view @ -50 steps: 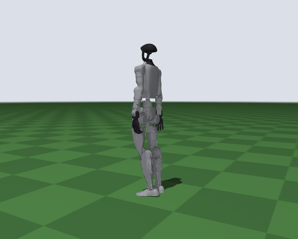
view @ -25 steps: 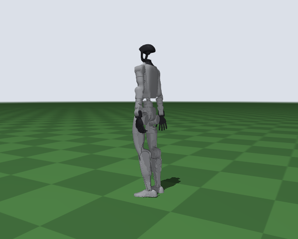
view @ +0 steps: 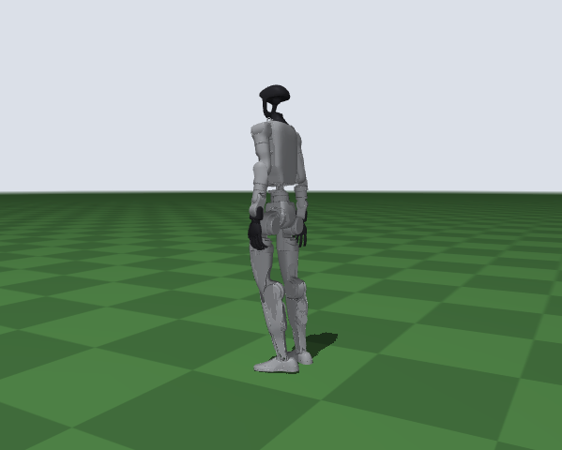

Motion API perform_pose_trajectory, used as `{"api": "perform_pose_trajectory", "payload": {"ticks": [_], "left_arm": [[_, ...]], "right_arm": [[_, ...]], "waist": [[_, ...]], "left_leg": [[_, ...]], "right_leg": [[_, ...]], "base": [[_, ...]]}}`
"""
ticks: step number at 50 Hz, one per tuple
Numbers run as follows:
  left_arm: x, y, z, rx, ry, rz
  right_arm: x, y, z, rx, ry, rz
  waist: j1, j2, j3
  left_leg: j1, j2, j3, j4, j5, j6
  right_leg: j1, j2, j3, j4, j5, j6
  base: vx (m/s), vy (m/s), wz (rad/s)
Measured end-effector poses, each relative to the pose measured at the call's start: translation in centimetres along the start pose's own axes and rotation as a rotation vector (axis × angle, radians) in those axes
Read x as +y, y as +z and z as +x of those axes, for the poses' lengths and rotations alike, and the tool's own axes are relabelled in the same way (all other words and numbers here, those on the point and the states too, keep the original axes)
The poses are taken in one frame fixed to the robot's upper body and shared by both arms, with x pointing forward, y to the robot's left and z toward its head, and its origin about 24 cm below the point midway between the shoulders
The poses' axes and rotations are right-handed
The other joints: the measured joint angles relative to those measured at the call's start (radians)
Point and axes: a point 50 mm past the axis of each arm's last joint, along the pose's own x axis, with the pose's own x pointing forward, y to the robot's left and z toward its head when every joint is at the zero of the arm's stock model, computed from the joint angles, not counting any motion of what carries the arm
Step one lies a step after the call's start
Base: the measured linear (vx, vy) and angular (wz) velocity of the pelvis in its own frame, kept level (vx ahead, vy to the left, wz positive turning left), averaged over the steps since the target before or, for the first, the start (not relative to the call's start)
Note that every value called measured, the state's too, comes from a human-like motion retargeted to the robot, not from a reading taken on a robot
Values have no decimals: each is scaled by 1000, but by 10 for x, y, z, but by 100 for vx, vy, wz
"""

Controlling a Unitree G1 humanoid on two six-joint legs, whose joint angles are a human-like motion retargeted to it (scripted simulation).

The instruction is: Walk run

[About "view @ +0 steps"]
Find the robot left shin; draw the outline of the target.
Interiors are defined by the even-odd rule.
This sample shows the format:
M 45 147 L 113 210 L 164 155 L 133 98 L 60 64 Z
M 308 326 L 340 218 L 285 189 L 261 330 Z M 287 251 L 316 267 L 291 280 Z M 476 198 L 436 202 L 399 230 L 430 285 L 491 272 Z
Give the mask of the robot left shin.
M 259 293 L 266 326 L 271 336 L 274 349 L 276 350 L 277 360 L 285 362 L 288 357 L 285 339 L 287 321 L 285 304 L 281 299 L 281 288 L 276 284 L 269 284 L 264 290 L 264 296 L 262 296 L 260 291 Z M 282 360 L 283 357 L 285 360 Z

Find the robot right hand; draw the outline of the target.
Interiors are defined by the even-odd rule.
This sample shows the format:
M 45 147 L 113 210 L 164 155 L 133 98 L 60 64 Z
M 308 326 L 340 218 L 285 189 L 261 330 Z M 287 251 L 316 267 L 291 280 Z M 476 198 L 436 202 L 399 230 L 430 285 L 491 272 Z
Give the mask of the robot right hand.
M 303 219 L 303 231 L 302 231 L 302 233 L 301 233 L 301 234 L 293 235 L 293 237 L 296 237 L 296 240 L 297 240 L 296 242 L 297 242 L 297 243 L 298 243 L 298 237 L 300 236 L 300 240 L 299 240 L 299 247 L 300 247 L 300 248 L 301 248 L 301 246 L 302 246 L 302 238 L 303 238 L 302 236 L 303 236 L 303 235 L 304 235 L 304 245 L 303 245 L 303 246 L 305 247 L 305 246 L 306 246 L 306 243 L 307 243 L 307 236 L 306 236 L 307 227 L 306 227 L 306 225 L 305 225 L 305 223 L 304 223 L 304 222 L 307 221 L 307 215 L 308 215 L 308 213 L 307 213 L 307 210 L 306 210 L 305 219 Z

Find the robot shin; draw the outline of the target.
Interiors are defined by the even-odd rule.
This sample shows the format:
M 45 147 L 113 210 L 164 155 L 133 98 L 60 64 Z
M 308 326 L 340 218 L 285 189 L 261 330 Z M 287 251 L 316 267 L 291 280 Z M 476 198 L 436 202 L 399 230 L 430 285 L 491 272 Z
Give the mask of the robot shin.
M 259 293 L 266 326 L 271 336 L 274 349 L 276 350 L 277 360 L 285 362 L 288 357 L 285 339 L 287 321 L 285 304 L 281 299 L 281 288 L 276 284 L 269 284 L 264 290 L 264 296 L 262 296 L 260 291 Z M 285 360 L 282 360 L 283 357 Z
M 301 279 L 302 280 L 302 279 Z M 285 295 L 288 320 L 293 328 L 293 337 L 296 346 L 296 353 L 302 354 L 302 349 L 306 352 L 306 323 L 308 321 L 308 301 L 306 297 L 306 283 L 304 293 L 301 298 L 289 298 Z

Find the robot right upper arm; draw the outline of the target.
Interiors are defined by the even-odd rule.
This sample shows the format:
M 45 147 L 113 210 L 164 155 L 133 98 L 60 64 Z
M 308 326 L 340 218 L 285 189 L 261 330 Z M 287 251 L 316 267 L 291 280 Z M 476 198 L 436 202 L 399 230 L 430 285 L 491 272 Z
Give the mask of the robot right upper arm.
M 297 173 L 295 184 L 304 183 L 306 180 L 306 173 L 304 168 L 304 159 L 301 151 L 301 137 L 298 133 L 297 135 Z

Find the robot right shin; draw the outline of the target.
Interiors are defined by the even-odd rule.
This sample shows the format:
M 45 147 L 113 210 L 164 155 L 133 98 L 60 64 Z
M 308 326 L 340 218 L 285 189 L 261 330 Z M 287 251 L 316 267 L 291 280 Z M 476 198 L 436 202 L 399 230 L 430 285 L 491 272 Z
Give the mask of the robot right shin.
M 302 279 L 301 279 L 302 280 Z M 304 293 L 301 298 L 289 298 L 285 295 L 288 320 L 293 328 L 293 337 L 296 346 L 296 353 L 302 354 L 302 349 L 306 352 L 306 323 L 308 321 L 308 301 L 306 297 L 306 283 Z

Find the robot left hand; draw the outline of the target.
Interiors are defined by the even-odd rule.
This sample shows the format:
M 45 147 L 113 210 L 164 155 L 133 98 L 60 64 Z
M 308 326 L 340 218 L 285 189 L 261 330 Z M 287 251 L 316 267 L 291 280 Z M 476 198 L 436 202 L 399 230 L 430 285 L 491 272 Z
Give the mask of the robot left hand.
M 251 224 L 249 226 L 248 237 L 250 239 L 251 246 L 256 248 L 257 250 L 262 250 L 268 248 L 265 246 L 262 240 L 262 228 L 260 224 L 260 220 L 263 219 L 264 209 L 263 207 L 259 206 L 256 210 L 256 217 L 252 217 L 250 215 Z M 262 247 L 261 247 L 262 246 Z

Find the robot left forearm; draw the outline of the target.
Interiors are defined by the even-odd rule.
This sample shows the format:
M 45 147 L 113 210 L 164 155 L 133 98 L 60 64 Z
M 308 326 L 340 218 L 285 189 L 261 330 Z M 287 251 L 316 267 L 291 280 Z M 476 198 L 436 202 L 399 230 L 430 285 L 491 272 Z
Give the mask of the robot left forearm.
M 266 190 L 269 187 L 269 181 L 267 179 L 267 167 L 264 162 L 257 162 L 253 167 L 254 172 L 254 188 L 251 198 L 250 215 L 256 217 L 257 207 L 261 206 L 265 212 L 266 204 Z

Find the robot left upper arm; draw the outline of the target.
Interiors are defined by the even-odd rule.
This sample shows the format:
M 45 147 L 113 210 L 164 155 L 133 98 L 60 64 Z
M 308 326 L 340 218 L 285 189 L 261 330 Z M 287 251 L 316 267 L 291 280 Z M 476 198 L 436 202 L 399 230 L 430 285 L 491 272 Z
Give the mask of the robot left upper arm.
M 269 137 L 271 136 L 271 134 L 272 129 L 270 123 L 268 122 L 259 123 L 251 127 L 251 136 L 254 140 L 255 153 L 260 159 L 260 161 L 258 162 L 265 163 L 267 167 L 267 176 L 269 176 L 271 172 L 271 157 L 269 146 Z

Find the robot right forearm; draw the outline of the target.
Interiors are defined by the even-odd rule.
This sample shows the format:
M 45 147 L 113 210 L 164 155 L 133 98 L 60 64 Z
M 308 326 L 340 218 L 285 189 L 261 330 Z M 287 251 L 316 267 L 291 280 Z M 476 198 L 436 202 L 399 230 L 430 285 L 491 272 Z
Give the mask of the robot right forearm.
M 294 187 L 296 193 L 296 216 L 305 219 L 305 213 L 308 207 L 308 199 L 307 190 L 308 190 L 308 181 L 307 178 L 304 183 L 298 184 Z

